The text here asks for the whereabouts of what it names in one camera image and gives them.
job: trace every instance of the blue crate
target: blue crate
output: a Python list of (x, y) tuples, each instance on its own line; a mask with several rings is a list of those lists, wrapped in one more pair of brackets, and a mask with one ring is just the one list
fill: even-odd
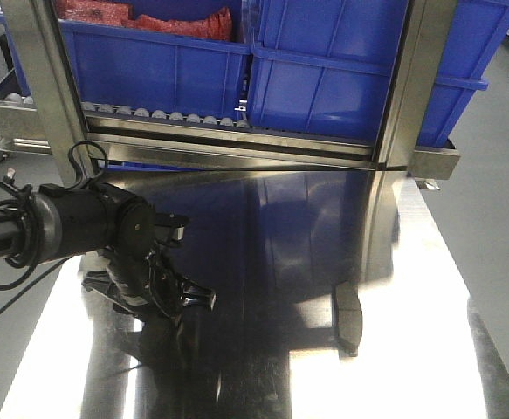
[(480, 79), (509, 29), (509, 0), (460, 0), (439, 73)]
[[(155, 8), (158, 1), (128, 0), (128, 3), (135, 3), (140, 13), (163, 17)], [(208, 3), (215, 6), (210, 11), (216, 11), (221, 1)], [(197, 18), (194, 4), (184, 9)], [(240, 10), (240, 0), (233, 4), (237, 5), (233, 10)], [(1, 11), (0, 22), (6, 27), (22, 93), (29, 95), (7, 19)], [(60, 28), (84, 101), (217, 118), (232, 118), (236, 114), (250, 44), (73, 21), (60, 21)]]
[(252, 52), (247, 107), (252, 125), (375, 141), (389, 67), (271, 50), (260, 43)]
[[(253, 47), (248, 116), (252, 125), (333, 135), (373, 144), (378, 136), (391, 71), (333, 58)], [(477, 90), (487, 82), (439, 75), (419, 145), (442, 147)]]
[(486, 80), (438, 76), (417, 145), (442, 147), (476, 91), (487, 90)]
[(261, 0), (265, 48), (393, 65), (407, 0)]

